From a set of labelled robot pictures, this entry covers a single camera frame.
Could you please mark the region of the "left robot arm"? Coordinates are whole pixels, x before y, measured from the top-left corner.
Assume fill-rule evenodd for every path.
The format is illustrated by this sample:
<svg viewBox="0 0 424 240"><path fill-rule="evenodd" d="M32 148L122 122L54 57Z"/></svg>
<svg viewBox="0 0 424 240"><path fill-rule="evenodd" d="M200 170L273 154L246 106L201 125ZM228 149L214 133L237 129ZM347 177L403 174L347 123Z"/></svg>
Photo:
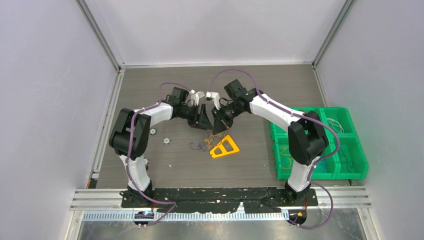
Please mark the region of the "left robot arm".
<svg viewBox="0 0 424 240"><path fill-rule="evenodd" d="M202 91L174 87L165 99L151 106L120 110L108 144L121 159L127 175L127 189L120 192L123 207L148 207L153 202L155 193L144 157L152 126L180 118L191 128L213 128L206 105L199 103L204 97Z"/></svg>

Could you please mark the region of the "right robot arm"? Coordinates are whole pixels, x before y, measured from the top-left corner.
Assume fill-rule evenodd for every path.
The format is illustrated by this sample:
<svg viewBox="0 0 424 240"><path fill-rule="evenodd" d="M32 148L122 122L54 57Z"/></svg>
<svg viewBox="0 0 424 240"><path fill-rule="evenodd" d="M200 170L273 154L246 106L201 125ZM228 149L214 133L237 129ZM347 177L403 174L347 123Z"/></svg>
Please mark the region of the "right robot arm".
<svg viewBox="0 0 424 240"><path fill-rule="evenodd" d="M291 173L284 185L285 198L291 205L299 205L311 187L314 165L329 145L325 127L314 111L304 113L273 101L261 90L247 90L235 79L224 87L230 98L228 104L220 102L217 92L208 91L206 100L214 107L214 134L233 126L235 117L249 113L276 124L288 135L288 150L293 159Z"/></svg>

